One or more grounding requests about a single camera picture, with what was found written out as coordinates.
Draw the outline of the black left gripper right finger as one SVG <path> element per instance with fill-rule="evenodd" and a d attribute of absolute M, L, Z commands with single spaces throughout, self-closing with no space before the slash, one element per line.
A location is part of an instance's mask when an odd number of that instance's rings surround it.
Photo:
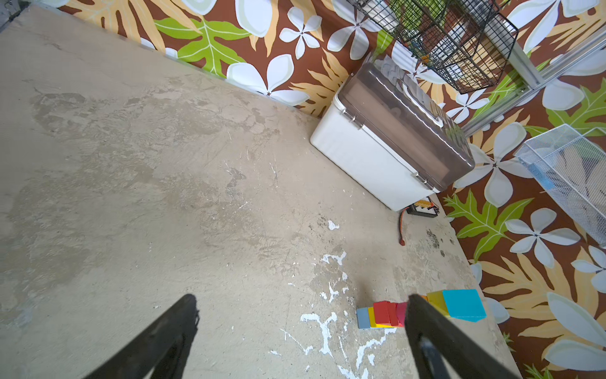
<path fill-rule="evenodd" d="M 405 331 L 420 378 L 449 378 L 449 364 L 461 378 L 515 378 L 445 316 L 421 298 L 409 296 Z"/>

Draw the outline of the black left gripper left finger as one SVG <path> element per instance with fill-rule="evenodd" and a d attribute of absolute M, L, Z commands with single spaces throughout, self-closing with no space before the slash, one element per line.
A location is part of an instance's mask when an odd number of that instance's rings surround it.
<path fill-rule="evenodd" d="M 181 378 L 197 334 L 197 299 L 183 295 L 88 378 Z"/>

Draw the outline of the teal roof block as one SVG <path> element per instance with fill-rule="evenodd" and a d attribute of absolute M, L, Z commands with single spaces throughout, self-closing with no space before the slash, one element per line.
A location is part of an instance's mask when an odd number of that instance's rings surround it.
<path fill-rule="evenodd" d="M 446 290 L 443 298 L 451 318 L 468 322 L 486 319 L 486 311 L 477 290 Z"/>

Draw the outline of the lime green cube block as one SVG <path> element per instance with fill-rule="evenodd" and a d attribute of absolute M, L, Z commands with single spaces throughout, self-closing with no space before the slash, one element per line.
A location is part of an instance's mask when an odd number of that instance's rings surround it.
<path fill-rule="evenodd" d="M 438 312 L 440 312 L 446 318 L 450 318 L 451 315 L 448 311 L 448 306 L 443 295 L 443 291 L 430 292 L 426 295 L 427 301 L 432 305 Z"/>

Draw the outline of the pink cylinder block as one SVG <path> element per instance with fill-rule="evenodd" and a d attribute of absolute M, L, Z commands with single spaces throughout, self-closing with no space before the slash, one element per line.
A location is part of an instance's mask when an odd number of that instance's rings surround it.
<path fill-rule="evenodd" d="M 398 303 L 396 305 L 396 316 L 398 319 L 398 326 L 400 328 L 403 328 L 405 326 L 406 316 L 407 316 L 407 307 L 408 307 L 408 302 Z"/>

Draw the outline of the red rectangular block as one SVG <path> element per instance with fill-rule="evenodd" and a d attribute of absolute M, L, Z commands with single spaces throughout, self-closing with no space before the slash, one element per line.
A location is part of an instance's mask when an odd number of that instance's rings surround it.
<path fill-rule="evenodd" d="M 374 303 L 372 310 L 374 314 L 374 325 L 377 328 L 390 328 L 391 318 L 389 314 L 389 302 L 382 301 Z"/>

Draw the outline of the red arch block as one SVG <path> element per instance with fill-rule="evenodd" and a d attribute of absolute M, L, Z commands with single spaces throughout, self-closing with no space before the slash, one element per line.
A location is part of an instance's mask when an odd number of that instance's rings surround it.
<path fill-rule="evenodd" d="M 399 326 L 399 319 L 398 319 L 398 314 L 397 314 L 397 304 L 396 303 L 389 303 L 388 304 L 388 314 L 389 314 L 389 319 L 390 319 L 390 324 L 392 327 L 398 327 Z"/>

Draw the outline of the light blue cube block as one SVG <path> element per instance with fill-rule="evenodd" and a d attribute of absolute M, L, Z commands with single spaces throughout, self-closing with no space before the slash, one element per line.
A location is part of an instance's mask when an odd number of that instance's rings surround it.
<path fill-rule="evenodd" d="M 359 329 L 370 329 L 371 328 L 368 307 L 357 309 L 356 315 L 357 315 Z"/>

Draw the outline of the white toolbox brown lid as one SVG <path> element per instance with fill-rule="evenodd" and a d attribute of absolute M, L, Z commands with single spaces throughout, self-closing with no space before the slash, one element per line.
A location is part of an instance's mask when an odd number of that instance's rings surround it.
<path fill-rule="evenodd" d="M 395 212 L 475 167 L 461 128 L 389 58 L 342 85 L 310 141 Z"/>

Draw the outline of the aluminium frame post right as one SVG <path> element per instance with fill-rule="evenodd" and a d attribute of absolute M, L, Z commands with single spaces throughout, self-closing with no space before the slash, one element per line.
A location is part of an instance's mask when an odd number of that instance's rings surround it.
<path fill-rule="evenodd" d="M 523 87 L 514 94 L 489 108 L 485 113 L 473 118 L 462 128 L 466 137 L 472 137 L 476 132 L 489 126 L 498 116 L 504 115 L 521 102 L 534 97 L 539 91 L 551 84 L 555 79 L 566 75 L 576 68 L 583 60 L 605 47 L 605 26 L 602 26 L 593 36 L 582 41 L 569 52 L 561 55 L 555 63 L 550 63 L 545 69 L 538 70 L 524 54 L 521 47 L 516 45 L 509 63 L 522 78 Z"/>

